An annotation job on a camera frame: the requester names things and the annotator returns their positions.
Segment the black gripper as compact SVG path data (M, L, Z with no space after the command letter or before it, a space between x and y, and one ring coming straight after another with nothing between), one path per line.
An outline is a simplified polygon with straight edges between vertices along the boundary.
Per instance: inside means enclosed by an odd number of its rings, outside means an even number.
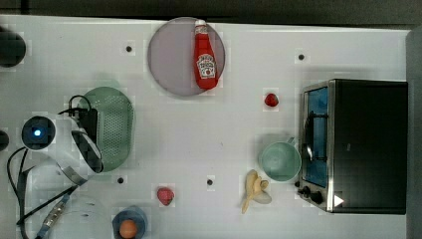
M79 123L93 142L97 141L98 111L96 109L81 109Z

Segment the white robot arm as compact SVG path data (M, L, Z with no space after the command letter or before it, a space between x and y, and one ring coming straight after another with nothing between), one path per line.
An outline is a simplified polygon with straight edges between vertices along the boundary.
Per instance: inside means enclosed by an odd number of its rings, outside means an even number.
M35 236L44 239L63 214L72 193L104 170L102 154L85 129L65 113L31 116L22 126L21 140L27 152L43 154L47 160L18 173L17 225L26 237L25 221L50 207ZM54 183L61 192L27 212L26 194L38 183Z

